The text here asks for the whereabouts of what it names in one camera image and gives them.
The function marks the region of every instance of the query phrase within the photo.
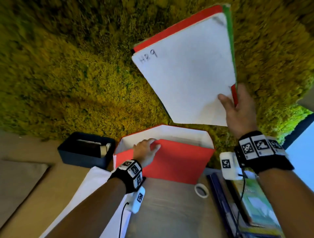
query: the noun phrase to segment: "black cable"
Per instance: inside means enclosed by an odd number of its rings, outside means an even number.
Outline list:
[[[123,211],[125,209],[125,206],[128,205],[129,203],[126,203],[122,209],[122,214],[121,214],[121,221],[120,221],[120,231],[119,231],[119,238],[120,238],[120,235],[121,235],[121,226],[122,226],[122,217],[123,217]]]
[[[241,206],[241,201],[243,199],[243,194],[244,194],[244,190],[245,190],[245,177],[243,176],[244,182],[243,182],[243,190],[242,190],[242,194],[241,194],[241,198],[240,198],[240,203],[239,206]],[[240,218],[240,209],[238,208],[238,217],[236,219],[236,235],[235,238],[237,238],[238,232],[239,232],[239,218]]]

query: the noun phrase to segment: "tape roll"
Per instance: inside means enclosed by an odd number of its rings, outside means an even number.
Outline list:
[[[202,184],[202,183],[198,183],[194,186],[194,190],[196,192],[196,194],[201,197],[201,198],[207,198],[208,195],[209,195],[209,191],[208,191],[208,188]]]

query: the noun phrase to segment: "wristband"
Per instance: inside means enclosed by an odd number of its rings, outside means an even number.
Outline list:
[[[241,168],[251,167],[256,174],[278,168],[293,170],[288,155],[274,137],[266,137],[260,131],[247,133],[239,139],[235,154]]]
[[[137,160],[127,160],[111,172],[109,179],[118,178],[127,189],[126,194],[136,192],[143,183],[142,166]]]

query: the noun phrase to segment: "black box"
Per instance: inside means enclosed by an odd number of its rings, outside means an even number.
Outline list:
[[[106,145],[107,143],[111,143],[111,146],[103,158],[97,158],[93,156],[77,154],[73,152],[73,148],[70,146],[76,140],[86,140],[99,142],[101,145]],[[77,165],[86,168],[92,168],[97,166],[101,169],[106,169],[109,162],[112,160],[113,153],[116,148],[116,141],[114,139],[108,137],[101,137],[91,134],[85,134],[81,132],[72,133],[61,145],[58,147],[58,152],[61,156],[63,163],[69,165]]]

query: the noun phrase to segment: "green moss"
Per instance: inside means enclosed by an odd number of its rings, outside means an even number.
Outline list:
[[[279,0],[228,2],[238,81],[256,101],[261,130],[282,141],[310,113],[296,101],[313,82],[314,41]],[[4,1],[0,127],[51,139],[82,131],[119,140],[158,124],[174,125],[130,50],[215,3]],[[179,126],[207,130],[216,156],[236,142],[225,127]],[[219,167],[218,160],[210,165]]]

